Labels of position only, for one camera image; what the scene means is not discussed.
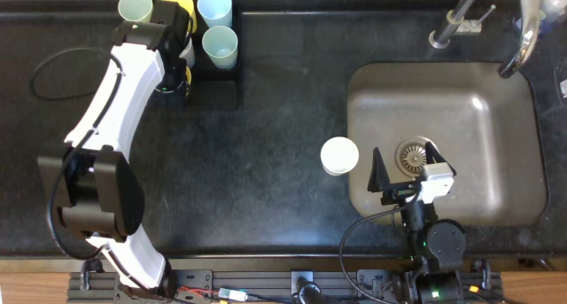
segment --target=black countertop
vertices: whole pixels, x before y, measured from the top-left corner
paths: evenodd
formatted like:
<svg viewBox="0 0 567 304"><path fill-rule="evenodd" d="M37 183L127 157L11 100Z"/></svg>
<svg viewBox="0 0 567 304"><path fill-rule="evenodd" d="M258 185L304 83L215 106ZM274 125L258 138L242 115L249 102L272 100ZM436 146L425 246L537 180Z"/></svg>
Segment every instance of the black countertop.
<svg viewBox="0 0 567 304"><path fill-rule="evenodd" d="M0 256L57 256L45 225L36 166L45 143L64 139L89 99L31 97L40 60L75 45L110 49L117 0L3 0L0 7ZM480 36L456 37L435 51L428 34L457 0L235 0L240 24L241 104L231 111L148 106L131 166L144 187L144 227L164 254L336 253L360 218L346 176L331 177L319 153L346 135L346 85L373 62L507 59L517 46L509 21L517 0L480 0L497 10ZM531 81L549 201L527 227L469 227L468 254L567 251L567 28L538 42L523 72ZM45 92L95 90L106 61L69 56L40 79ZM87 251L84 242L71 246ZM368 224L349 253L408 253L404 236Z"/></svg>

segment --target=light blue cup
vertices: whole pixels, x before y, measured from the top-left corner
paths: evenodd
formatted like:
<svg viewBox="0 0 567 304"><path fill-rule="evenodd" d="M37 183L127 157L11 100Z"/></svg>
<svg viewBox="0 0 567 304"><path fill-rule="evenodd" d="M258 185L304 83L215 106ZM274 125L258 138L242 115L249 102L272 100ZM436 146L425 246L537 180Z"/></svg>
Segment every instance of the light blue cup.
<svg viewBox="0 0 567 304"><path fill-rule="evenodd" d="M219 69L231 69L237 64L238 37L225 26L210 27L203 35L203 49Z"/></svg>
<svg viewBox="0 0 567 304"><path fill-rule="evenodd" d="M232 27L232 0L198 0L197 9L209 27Z"/></svg>

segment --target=faucet base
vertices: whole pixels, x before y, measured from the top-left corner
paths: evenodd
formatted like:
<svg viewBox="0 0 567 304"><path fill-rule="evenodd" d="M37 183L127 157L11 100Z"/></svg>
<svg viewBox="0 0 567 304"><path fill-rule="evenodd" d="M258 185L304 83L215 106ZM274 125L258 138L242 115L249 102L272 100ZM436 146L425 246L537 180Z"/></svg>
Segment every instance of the faucet base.
<svg viewBox="0 0 567 304"><path fill-rule="evenodd" d="M438 43L435 41L434 36L435 36L435 30L433 30L431 34L429 34L429 43L431 44L431 46L437 49L445 49L449 45L449 43L451 43L450 39L446 43Z"/></svg>

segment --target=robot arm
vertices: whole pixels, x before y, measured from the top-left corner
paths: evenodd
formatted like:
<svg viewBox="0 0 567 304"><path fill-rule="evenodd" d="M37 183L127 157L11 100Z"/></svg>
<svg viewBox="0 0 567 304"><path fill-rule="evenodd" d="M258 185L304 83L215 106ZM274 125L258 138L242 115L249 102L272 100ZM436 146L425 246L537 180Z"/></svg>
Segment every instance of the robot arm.
<svg viewBox="0 0 567 304"><path fill-rule="evenodd" d="M177 3L158 1L149 24L123 22L114 32L105 77L89 109L67 135L65 144L40 156L38 164L48 194L58 182L52 219L99 248L120 273L120 281L150 294L172 298L176 277L142 227L144 192L128 165L134 133L154 90L184 86L184 48L189 14ZM120 85L113 98L116 74ZM103 114L94 133L76 146ZM64 159L75 148L60 179Z"/></svg>

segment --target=sink basin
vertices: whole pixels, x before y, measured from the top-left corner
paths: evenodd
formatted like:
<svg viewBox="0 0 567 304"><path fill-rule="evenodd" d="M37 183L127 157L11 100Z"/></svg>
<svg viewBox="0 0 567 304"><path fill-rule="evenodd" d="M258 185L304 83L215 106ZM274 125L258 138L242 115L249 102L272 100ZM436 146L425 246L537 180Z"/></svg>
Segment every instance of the sink basin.
<svg viewBox="0 0 567 304"><path fill-rule="evenodd" d="M500 78L498 67L380 63L356 71L348 85L347 123L360 158L349 174L349 194L361 215L392 208L366 189L374 147L397 183L419 173L420 139L430 139L457 171L449 194L435 200L439 218L465 225L538 219L547 189L532 91L521 74Z"/></svg>

